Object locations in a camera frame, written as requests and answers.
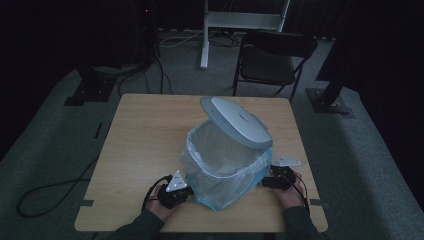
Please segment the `white trash can lid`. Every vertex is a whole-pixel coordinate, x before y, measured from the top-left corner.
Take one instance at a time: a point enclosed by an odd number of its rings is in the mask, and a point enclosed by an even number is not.
[[[240,105],[211,96],[202,97],[200,104],[212,122],[240,144],[253,149],[272,146],[272,137],[265,124]]]

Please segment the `sleeve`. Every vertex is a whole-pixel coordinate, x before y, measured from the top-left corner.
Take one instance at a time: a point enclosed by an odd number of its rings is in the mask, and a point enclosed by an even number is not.
[[[283,213],[286,240],[325,240],[304,207],[291,207]]]
[[[132,223],[118,228],[106,240],[155,239],[164,224],[155,214],[144,210]]]

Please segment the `person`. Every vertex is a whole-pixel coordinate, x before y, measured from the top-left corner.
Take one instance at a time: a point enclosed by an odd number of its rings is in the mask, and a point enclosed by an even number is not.
[[[297,172],[295,174],[297,177],[294,185],[303,193],[303,188],[300,186],[302,176]],[[160,187],[160,185],[156,187],[154,196],[149,197],[146,209],[132,223],[120,227],[106,240],[155,239],[165,225],[166,219],[178,209],[178,206],[168,209],[161,205],[157,199]],[[325,240],[313,225],[304,207],[303,198],[296,189],[293,187],[287,191],[272,189],[272,192],[282,207],[286,240]]]

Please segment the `black chair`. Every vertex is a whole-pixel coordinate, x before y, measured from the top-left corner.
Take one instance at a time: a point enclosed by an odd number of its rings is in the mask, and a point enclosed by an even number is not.
[[[317,41],[303,34],[248,32],[241,41],[233,81],[233,96],[236,95],[239,81],[281,86],[275,94],[294,83],[290,95],[291,102],[302,74],[303,64],[316,48]],[[294,57],[300,59],[296,67],[293,65]]]

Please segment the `plastic bag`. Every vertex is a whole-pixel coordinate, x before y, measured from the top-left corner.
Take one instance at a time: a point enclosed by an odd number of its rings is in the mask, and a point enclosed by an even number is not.
[[[208,120],[188,132],[180,159],[196,200],[218,211],[265,177],[271,155],[271,148],[248,148]]]

